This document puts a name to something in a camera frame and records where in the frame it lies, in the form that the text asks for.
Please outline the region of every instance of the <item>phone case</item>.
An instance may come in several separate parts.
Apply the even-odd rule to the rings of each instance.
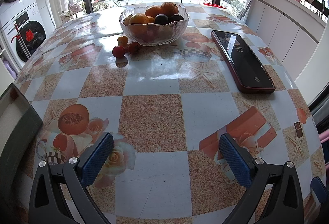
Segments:
[[[219,48],[220,52],[222,53],[224,59],[225,59],[225,62],[227,63],[228,65],[228,68],[230,69],[230,72],[234,78],[234,81],[236,83],[236,86],[237,88],[242,92],[242,93],[272,93],[273,91],[275,91],[275,85],[273,83],[273,80],[272,78],[269,76],[268,72],[266,71],[266,69],[264,68],[264,66],[262,65],[262,63],[259,61],[259,59],[257,58],[257,56],[255,55],[255,57],[257,58],[257,60],[259,61],[259,64],[261,65],[261,67],[263,68],[263,70],[265,71],[266,75],[268,76],[268,78],[270,79],[271,83],[273,84],[274,88],[253,88],[253,87],[247,87],[247,86],[244,86],[238,76],[238,74],[236,73],[235,69],[233,68],[233,63],[231,61],[231,58],[230,56],[228,55],[228,53],[226,52],[225,49],[223,49],[218,37],[216,36],[215,30],[212,30],[211,31],[211,37],[213,38],[213,41],[216,43],[217,47]],[[236,34],[236,33],[231,33],[231,32],[225,32],[225,33],[230,33],[230,34],[233,34],[233,35],[236,35],[236,36],[239,36],[239,34]]]

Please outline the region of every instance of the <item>white cabinet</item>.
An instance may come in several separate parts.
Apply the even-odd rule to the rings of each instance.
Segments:
[[[259,23],[261,22],[262,15],[265,9],[265,4],[258,1],[253,0],[252,5],[248,12],[248,18],[246,21],[246,25],[249,26],[251,30],[253,30],[255,33],[257,32]]]
[[[263,16],[256,34],[265,42],[266,45],[269,45],[276,26],[278,25],[281,13],[271,8],[270,6],[265,5]]]
[[[269,48],[272,49],[274,55],[280,62],[282,62],[287,55],[298,30],[299,26],[297,26],[294,22],[289,20],[284,15],[280,17],[272,40],[269,43]]]
[[[299,29],[289,52],[282,61],[292,80],[296,80],[304,69],[316,46],[317,43],[303,29]]]

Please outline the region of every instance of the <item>orange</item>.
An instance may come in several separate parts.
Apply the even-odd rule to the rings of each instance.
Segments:
[[[118,37],[118,45],[126,47],[128,44],[128,37],[126,36],[119,36]]]
[[[154,20],[154,18],[152,16],[148,16],[148,20],[149,20],[150,23],[154,23],[155,22],[155,20]]]
[[[145,11],[146,16],[151,16],[155,18],[159,14],[162,14],[162,10],[159,7],[150,7]]]
[[[132,23],[148,24],[149,23],[149,19],[143,13],[137,13],[137,14],[135,14],[134,16],[132,16],[130,18],[129,24],[132,24]]]
[[[128,17],[126,17],[124,20],[123,20],[123,24],[125,25],[125,26],[127,26],[128,24],[129,24],[129,20],[130,20],[130,18],[132,17],[133,15],[131,14],[131,15],[129,15]]]
[[[160,6],[162,14],[167,15],[168,17],[178,14],[178,7],[176,4],[171,2],[165,2]]]

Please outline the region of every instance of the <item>table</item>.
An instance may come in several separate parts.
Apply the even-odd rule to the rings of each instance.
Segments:
[[[115,59],[111,51],[122,34],[117,19],[125,8],[136,6],[130,5],[63,24],[24,66],[15,84],[44,126],[16,177],[23,220],[38,163],[66,162],[103,131],[113,133],[115,147],[88,191],[111,223],[221,223],[245,191],[218,152],[218,136],[225,132],[267,163],[291,160],[301,184],[305,222],[317,215],[320,207],[310,181],[320,176],[325,182],[324,157],[295,83],[271,49],[236,17],[223,9],[180,5],[190,20],[174,43]],[[276,91],[240,93],[211,40],[213,29],[239,33]],[[191,62],[184,54],[185,39],[191,37],[203,41],[203,62]],[[77,128],[66,129],[65,123]],[[259,218],[270,189],[252,221]],[[63,192],[72,207],[65,186]]]

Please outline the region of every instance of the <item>glass fruit bowl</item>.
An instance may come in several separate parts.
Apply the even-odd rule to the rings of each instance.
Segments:
[[[145,13],[145,11],[150,7],[153,6],[136,7],[134,9],[125,10],[121,13],[119,22],[123,32],[129,38],[129,40],[136,41],[143,46],[158,46],[174,42],[176,39],[180,38],[187,27],[190,16],[186,10],[178,4],[178,14],[184,18],[182,21],[174,21],[166,25],[155,23],[133,23],[125,26],[123,24],[124,19],[129,15]]]

